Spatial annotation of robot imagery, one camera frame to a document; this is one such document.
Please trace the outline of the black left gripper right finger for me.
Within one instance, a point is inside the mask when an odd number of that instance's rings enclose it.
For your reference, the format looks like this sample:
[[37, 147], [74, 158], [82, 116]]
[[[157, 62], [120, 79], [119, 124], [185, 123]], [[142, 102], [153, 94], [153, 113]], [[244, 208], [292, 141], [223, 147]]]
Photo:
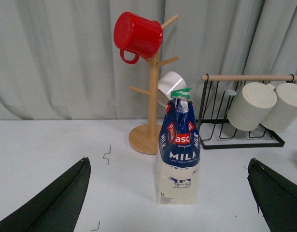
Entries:
[[255, 158], [248, 182], [270, 231], [297, 232], [297, 185]]

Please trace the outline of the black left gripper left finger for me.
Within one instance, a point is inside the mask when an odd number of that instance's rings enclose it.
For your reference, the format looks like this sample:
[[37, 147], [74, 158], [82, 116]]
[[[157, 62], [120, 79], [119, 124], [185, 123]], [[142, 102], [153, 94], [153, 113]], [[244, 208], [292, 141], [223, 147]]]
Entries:
[[72, 232], [91, 174], [89, 158], [71, 166], [50, 185], [0, 221], [0, 232]]

